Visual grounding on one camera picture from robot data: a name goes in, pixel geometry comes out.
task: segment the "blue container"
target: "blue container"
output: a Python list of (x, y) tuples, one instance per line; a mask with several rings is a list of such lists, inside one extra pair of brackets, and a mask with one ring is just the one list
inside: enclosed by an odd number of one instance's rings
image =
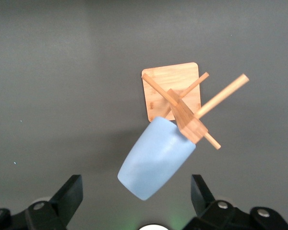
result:
[(131, 149), (118, 179), (138, 198), (147, 200), (172, 177), (195, 147), (174, 123), (156, 117)]

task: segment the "white round object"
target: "white round object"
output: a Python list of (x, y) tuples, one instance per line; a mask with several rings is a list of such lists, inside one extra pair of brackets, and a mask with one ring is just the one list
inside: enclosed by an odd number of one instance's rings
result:
[(158, 224), (150, 224), (140, 228), (139, 230), (168, 230), (168, 229)]

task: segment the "gray background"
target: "gray background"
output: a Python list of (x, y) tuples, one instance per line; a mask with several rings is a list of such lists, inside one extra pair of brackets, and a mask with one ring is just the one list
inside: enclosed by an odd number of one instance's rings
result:
[[(251, 81), (202, 119), (222, 148), (200, 141), (144, 202), (117, 180), (149, 124), (141, 71), (186, 62), (210, 74), (202, 103)], [(180, 230), (195, 173), (288, 221), (288, 1), (0, 1), (0, 207), (16, 214), (77, 173), (70, 230)]]

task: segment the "wooden dowel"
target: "wooden dowel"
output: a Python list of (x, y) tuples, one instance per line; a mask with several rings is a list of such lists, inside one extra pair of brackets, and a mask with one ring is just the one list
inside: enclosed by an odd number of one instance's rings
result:
[(161, 96), (163, 96), (169, 103), (171, 103), (173, 106), (177, 106), (177, 102), (168, 95), (167, 92), (164, 91), (151, 77), (149, 77), (147, 74), (144, 74), (142, 76), (144, 81), (146, 81), (151, 87), (153, 87)]
[(204, 135), (204, 137), (209, 141), (210, 144), (213, 145), (213, 147), (215, 147), (216, 149), (220, 149), (221, 148), (221, 145), (209, 134), (209, 133), (206, 133)]
[[(185, 97), (188, 93), (190, 93), (196, 86), (198, 86), (200, 83), (202, 83), (206, 78), (209, 77), (209, 74), (205, 72), (202, 76), (200, 76), (195, 82), (192, 83), (187, 89), (185, 89), (180, 95), (179, 98)], [(166, 108), (166, 111), (162, 115), (162, 117), (166, 117), (171, 111), (170, 106), (168, 105)]]
[(239, 89), (242, 85), (249, 81), (248, 77), (242, 74), (240, 77), (235, 79), (231, 84), (225, 87), (221, 92), (214, 96), (210, 101), (204, 104), (195, 114), (195, 117), (200, 119), (218, 104), (220, 104), (224, 99), (229, 97), (233, 92)]

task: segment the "wooden board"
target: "wooden board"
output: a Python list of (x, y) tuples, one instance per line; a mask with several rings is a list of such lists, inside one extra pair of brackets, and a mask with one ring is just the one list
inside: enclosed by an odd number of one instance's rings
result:
[[(173, 89), (177, 94), (188, 88), (198, 79), (198, 65), (194, 62), (172, 66), (163, 66), (144, 69), (142, 75), (147, 74), (165, 91)], [(168, 102), (154, 90), (146, 81), (143, 80), (145, 102), (148, 120), (151, 122), (156, 116), (163, 116), (168, 108)], [(201, 108), (200, 87), (196, 86), (188, 93), (183, 101), (195, 113)], [(170, 112), (166, 119), (174, 120), (173, 113)]]

